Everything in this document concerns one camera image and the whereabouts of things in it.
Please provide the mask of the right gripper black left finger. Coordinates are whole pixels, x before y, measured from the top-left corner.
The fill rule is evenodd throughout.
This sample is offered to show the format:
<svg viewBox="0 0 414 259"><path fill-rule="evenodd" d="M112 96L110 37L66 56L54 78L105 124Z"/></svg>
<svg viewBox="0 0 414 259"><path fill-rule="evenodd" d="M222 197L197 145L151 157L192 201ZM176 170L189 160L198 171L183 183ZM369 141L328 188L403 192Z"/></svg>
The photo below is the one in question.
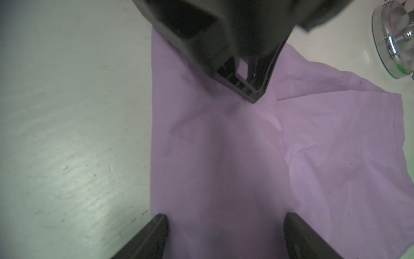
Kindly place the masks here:
<svg viewBox="0 0 414 259"><path fill-rule="evenodd" d="M168 235L167 216L157 214L112 259L162 259Z"/></svg>

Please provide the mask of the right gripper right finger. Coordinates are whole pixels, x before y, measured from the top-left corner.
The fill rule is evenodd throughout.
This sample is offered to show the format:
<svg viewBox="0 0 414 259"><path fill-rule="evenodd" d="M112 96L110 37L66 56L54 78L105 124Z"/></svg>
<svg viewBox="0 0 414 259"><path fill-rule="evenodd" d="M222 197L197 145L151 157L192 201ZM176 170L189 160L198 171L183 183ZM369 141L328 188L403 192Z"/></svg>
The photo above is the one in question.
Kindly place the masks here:
<svg viewBox="0 0 414 259"><path fill-rule="evenodd" d="M290 259L343 259L297 213L286 214L284 238Z"/></svg>

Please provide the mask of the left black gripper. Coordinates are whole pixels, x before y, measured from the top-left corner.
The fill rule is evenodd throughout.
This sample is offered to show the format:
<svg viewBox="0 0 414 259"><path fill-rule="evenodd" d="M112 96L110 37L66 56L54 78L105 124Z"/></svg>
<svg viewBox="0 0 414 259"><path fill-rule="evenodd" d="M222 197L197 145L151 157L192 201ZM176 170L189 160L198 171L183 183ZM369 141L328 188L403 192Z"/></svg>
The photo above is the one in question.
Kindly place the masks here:
<svg viewBox="0 0 414 259"><path fill-rule="evenodd" d="M134 1L140 13L189 60L207 65L223 50L248 58L247 81L230 57L215 80L249 103L262 97L296 26L309 31L350 1Z"/></svg>

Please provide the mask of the purple long pants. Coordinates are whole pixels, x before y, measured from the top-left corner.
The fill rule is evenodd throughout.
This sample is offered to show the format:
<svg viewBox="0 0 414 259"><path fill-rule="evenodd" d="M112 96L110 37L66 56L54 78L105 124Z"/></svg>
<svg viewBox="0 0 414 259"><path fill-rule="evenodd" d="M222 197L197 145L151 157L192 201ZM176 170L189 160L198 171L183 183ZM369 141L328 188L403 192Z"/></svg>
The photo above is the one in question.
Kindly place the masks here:
<svg viewBox="0 0 414 259"><path fill-rule="evenodd" d="M152 34L151 210L166 259L285 259L299 214L345 259L414 244L402 97L285 45L255 104Z"/></svg>

